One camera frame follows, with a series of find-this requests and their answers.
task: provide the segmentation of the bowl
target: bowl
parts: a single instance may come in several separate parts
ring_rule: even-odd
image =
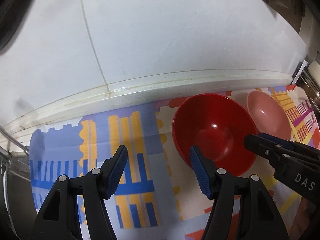
[[[252,91],[247,96],[247,108],[259,132],[290,140],[288,117],[271,96],[262,91]]]
[[[191,166],[189,150],[198,145],[206,158],[239,176],[256,155],[244,147],[244,137],[257,134],[249,114],[235,101],[217,94],[199,94],[185,100],[172,123],[175,147]]]

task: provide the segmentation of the pink bowl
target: pink bowl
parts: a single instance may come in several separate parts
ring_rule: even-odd
[[[252,91],[247,96],[247,108],[259,132],[290,140],[288,117],[271,96],[258,90]]]

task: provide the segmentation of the metal rail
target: metal rail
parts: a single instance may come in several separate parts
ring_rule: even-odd
[[[18,142],[15,138],[13,138],[10,134],[8,134],[4,128],[0,125],[0,133],[2,133],[4,135],[4,137],[6,137],[9,141],[11,141],[12,143],[14,143],[16,146],[18,146],[19,148],[21,148],[24,153],[29,156],[29,147],[23,145],[22,143]]]

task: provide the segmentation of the tile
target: tile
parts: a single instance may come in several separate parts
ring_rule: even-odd
[[[292,73],[304,58],[302,39],[262,0],[83,1],[108,84],[192,70]]]
[[[0,66],[1,125],[104,85],[80,0],[34,0]]]

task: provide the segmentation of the tablecloth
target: tablecloth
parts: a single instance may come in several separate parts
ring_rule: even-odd
[[[246,109],[250,91],[218,94]],[[295,85],[257,88],[272,96],[285,110],[292,140],[319,147],[320,132],[308,97]],[[129,161],[116,194],[105,201],[119,240],[200,240],[212,201],[203,195],[192,169],[175,149],[171,125],[175,111],[186,98],[158,101],[92,114],[36,130],[30,142],[30,170],[37,209],[61,174],[70,178],[86,174],[110,158],[120,144],[128,148]],[[289,229],[300,196],[273,178],[268,161],[257,157],[243,177],[258,174]],[[235,233],[240,198],[235,197],[229,238]],[[78,197],[84,239],[90,239],[83,198]]]

